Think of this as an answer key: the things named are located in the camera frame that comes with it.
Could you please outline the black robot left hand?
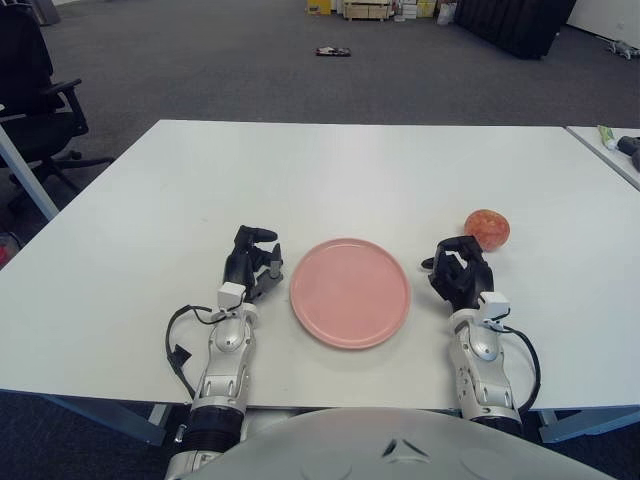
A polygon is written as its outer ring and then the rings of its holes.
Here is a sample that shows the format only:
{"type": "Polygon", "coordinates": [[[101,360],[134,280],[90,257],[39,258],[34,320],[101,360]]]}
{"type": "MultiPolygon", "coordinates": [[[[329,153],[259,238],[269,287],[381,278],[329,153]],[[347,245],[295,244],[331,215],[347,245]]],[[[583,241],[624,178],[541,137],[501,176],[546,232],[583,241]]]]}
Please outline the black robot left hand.
{"type": "Polygon", "coordinates": [[[254,303],[283,280],[281,246],[274,231],[241,225],[228,255],[223,281],[245,287],[244,301],[254,303]]]}

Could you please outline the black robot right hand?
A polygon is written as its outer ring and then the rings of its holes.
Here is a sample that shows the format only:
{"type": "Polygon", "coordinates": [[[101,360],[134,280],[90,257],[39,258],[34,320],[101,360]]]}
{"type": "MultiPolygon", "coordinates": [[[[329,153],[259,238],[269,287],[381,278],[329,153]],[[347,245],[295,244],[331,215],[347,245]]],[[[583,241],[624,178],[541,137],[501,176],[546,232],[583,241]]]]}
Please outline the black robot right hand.
{"type": "Polygon", "coordinates": [[[436,293],[452,311],[480,308],[480,294],[494,291],[493,272],[473,236],[451,237],[437,244],[433,257],[421,262],[436,293]]]}

